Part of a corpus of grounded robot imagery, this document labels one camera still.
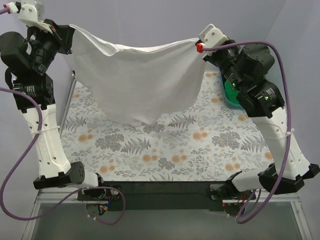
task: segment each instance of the white cloth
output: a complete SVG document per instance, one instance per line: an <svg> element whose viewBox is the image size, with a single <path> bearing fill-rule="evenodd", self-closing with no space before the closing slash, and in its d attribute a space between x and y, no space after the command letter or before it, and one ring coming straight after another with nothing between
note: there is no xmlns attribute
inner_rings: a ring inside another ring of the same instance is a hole
<svg viewBox="0 0 320 240"><path fill-rule="evenodd" d="M197 38L155 47L112 44L76 29L75 76L106 117L131 126L153 125L163 113L191 107L200 91L205 61Z"/></svg>

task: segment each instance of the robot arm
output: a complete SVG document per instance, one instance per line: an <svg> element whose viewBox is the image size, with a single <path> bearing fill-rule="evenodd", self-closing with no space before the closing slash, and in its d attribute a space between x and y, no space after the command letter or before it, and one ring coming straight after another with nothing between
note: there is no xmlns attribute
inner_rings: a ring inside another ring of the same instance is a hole
<svg viewBox="0 0 320 240"><path fill-rule="evenodd" d="M218 28L209 25L199 35L197 51L233 44ZM266 189L271 191L280 174L287 136L290 135L290 149L281 182L275 194L295 193L304 186L304 180L319 173L319 166L310 164L305 158L292 132L287 132L285 102L279 89L266 79L266 74L275 60L263 44L248 44L207 51L203 56L219 68L225 81L239 91L237 99L247 115L261 131L273 156L274 163L267 169L238 172L226 184L235 192Z"/></svg>
<svg viewBox="0 0 320 240"><path fill-rule="evenodd" d="M80 161L70 163L65 155L56 120L53 80L46 74L57 53L72 53L75 30L56 25L49 19L40 21L39 4L33 0L25 0L22 4L8 3L6 7L10 13L19 13L18 18L27 25L28 30L26 39L17 32L7 32L0 37L1 59L8 66L5 81L10 89L31 96L41 107L43 118L41 132L38 132L39 116L35 106L24 97L14 95L17 108L27 121L32 137L39 134L35 143L39 177L33 182L34 187L38 190L101 186L103 179L99 174L85 170ZM87 190L86 193L100 199L106 190Z"/></svg>

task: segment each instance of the red clip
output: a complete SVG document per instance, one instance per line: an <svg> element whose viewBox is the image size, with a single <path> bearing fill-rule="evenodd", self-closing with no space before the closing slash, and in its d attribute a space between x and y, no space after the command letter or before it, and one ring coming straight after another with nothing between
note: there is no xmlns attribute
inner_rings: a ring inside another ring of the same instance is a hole
<svg viewBox="0 0 320 240"><path fill-rule="evenodd" d="M197 43L196 44L196 51L198 53L203 53L204 52L204 44L203 43Z"/></svg>
<svg viewBox="0 0 320 240"><path fill-rule="evenodd" d="M3 4L3 7L4 7L4 8L7 8L7 4ZM8 14L11 14L11 12L8 11Z"/></svg>

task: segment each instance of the green object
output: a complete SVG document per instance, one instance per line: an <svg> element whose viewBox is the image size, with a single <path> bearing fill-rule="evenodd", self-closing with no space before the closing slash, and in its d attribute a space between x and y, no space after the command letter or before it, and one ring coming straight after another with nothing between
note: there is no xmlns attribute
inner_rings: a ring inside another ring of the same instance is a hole
<svg viewBox="0 0 320 240"><path fill-rule="evenodd" d="M235 90L228 81L224 83L224 93L230 102L233 104L239 104L239 101L237 100L239 91Z"/></svg>

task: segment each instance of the table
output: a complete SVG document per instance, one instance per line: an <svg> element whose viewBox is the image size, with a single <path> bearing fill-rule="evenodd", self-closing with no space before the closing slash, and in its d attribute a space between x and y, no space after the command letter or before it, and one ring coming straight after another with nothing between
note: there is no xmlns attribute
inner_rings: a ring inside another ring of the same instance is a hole
<svg viewBox="0 0 320 240"><path fill-rule="evenodd" d="M273 161L245 111L225 104L218 72L205 73L191 108L163 114L154 126L108 121L80 82L64 119L67 158L108 181L225 181Z"/></svg>
<svg viewBox="0 0 320 240"><path fill-rule="evenodd" d="M135 128L107 121L89 91L76 81L73 86L60 131L66 156L108 181L224 181L234 172L263 168L273 160L245 112L226 106L217 72L205 74L190 109L164 114L155 126ZM41 190L32 216L73 190ZM259 202L267 195L263 191ZM296 194L273 196L266 209L244 225L190 209L129 210L118 225L108 227L86 217L86 204L96 202L78 201L73 195L51 214L29 221L22 239L312 239ZM103 218L118 214L107 212Z"/></svg>

